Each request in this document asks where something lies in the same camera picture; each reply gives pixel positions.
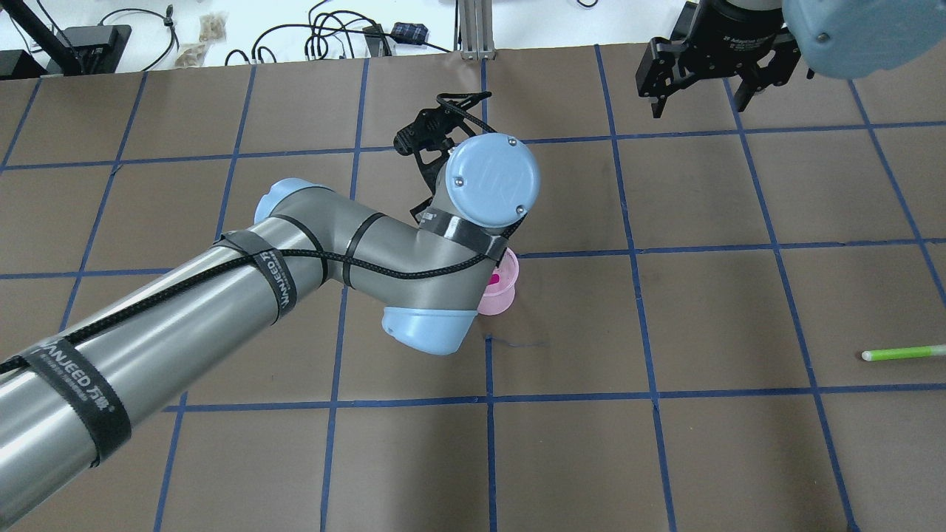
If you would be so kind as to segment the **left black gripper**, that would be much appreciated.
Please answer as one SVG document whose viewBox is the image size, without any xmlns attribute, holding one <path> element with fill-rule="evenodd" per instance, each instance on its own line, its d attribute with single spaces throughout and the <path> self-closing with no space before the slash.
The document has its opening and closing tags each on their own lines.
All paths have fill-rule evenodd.
<svg viewBox="0 0 946 532">
<path fill-rule="evenodd" d="M 425 225 L 429 221 L 443 214 L 443 210 L 435 205 L 436 196 L 430 196 L 425 201 L 411 208 L 411 217 L 417 226 Z"/>
</svg>

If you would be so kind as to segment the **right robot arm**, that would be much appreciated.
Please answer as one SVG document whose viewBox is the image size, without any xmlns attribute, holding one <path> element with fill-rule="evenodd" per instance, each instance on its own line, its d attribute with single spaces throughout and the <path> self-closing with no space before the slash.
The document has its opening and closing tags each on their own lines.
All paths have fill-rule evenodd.
<svg viewBox="0 0 946 532">
<path fill-rule="evenodd" d="M 858 80 L 896 69 L 944 39 L 942 1 L 699 1 L 683 10 L 682 39 L 655 37 L 636 68 L 654 118 L 696 82 L 740 78 L 739 112 L 756 94 L 807 77 Z"/>
</svg>

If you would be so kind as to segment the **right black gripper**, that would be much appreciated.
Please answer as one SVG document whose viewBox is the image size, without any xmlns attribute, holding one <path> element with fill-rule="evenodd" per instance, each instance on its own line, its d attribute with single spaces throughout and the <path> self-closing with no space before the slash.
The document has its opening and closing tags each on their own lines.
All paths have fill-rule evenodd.
<svg viewBox="0 0 946 532">
<path fill-rule="evenodd" d="M 701 78 L 731 75 L 742 80 L 733 98 L 744 112 L 757 93 L 787 84 L 800 63 L 781 1 L 687 1 L 680 39 L 651 39 L 636 68 L 636 91 L 655 119 L 671 95 Z"/>
</svg>

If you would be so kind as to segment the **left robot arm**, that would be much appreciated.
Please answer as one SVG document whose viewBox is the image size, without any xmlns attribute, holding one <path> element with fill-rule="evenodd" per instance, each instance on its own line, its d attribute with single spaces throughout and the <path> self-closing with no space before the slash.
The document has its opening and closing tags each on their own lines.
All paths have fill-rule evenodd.
<svg viewBox="0 0 946 532">
<path fill-rule="evenodd" d="M 501 132 L 446 152 L 413 225 L 327 186 L 275 183 L 251 227 L 7 362 L 2 529 L 331 280 L 381 301 L 400 343 L 456 352 L 540 183 L 530 148 Z"/>
</svg>

